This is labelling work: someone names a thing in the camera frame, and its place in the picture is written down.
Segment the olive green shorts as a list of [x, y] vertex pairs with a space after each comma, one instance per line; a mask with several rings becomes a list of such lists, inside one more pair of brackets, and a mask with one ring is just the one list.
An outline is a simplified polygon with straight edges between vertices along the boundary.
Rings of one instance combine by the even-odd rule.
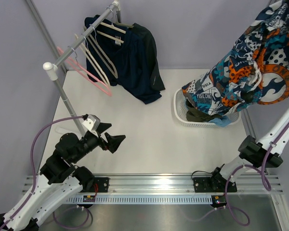
[[215, 114], [215, 115], [208, 115], [192, 106], [192, 104], [186, 100], [185, 105], [187, 107], [186, 119], [189, 122], [210, 122], [216, 118], [222, 118], [222, 115]]

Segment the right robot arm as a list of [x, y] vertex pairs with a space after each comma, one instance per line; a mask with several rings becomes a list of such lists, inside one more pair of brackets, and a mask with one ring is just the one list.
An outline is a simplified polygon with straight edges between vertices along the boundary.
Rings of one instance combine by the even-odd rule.
[[[208, 115], [228, 115], [253, 104], [270, 105], [289, 97], [289, 0], [280, 0], [259, 13], [235, 41], [230, 52], [201, 80], [191, 98]], [[239, 156], [217, 167], [207, 181], [224, 190], [247, 170], [261, 175], [282, 164], [289, 141], [289, 108], [262, 138], [248, 136]]]

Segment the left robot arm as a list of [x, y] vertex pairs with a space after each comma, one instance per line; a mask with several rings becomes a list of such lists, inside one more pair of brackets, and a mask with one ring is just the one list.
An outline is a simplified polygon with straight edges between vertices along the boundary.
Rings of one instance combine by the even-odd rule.
[[97, 147], [111, 153], [118, 149], [126, 136], [109, 135], [105, 131], [110, 127], [108, 123], [89, 126], [81, 139], [74, 133], [64, 134], [32, 187], [9, 212], [0, 214], [0, 231], [37, 231], [70, 197], [80, 192], [97, 193], [100, 186], [104, 187], [103, 181], [76, 163]]

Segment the patterned colourful shorts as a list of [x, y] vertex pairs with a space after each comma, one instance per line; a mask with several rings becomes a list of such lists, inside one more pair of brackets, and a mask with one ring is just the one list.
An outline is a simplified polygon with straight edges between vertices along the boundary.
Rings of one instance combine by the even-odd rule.
[[289, 0], [262, 10], [211, 70], [182, 87], [197, 110], [228, 115], [289, 97]]

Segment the pink hanger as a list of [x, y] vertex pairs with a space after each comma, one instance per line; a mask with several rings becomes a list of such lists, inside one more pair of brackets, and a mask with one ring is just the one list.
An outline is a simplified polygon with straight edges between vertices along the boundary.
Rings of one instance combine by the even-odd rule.
[[68, 65], [70, 65], [75, 71], [77, 71], [81, 76], [83, 76], [86, 80], [96, 86], [99, 90], [105, 93], [108, 96], [112, 96], [112, 91], [110, 87], [107, 87], [106, 84], [102, 81], [101, 77], [92, 74], [86, 68], [84, 68], [76, 59], [68, 57], [65, 61]]

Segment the light blue shorts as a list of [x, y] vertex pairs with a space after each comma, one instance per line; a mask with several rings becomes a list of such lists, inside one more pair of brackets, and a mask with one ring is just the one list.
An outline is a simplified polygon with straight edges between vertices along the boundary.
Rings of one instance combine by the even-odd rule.
[[215, 125], [219, 127], [226, 127], [232, 123], [232, 121], [229, 119], [228, 116], [222, 116], [220, 118], [214, 118], [210, 121], [210, 123], [214, 123]]

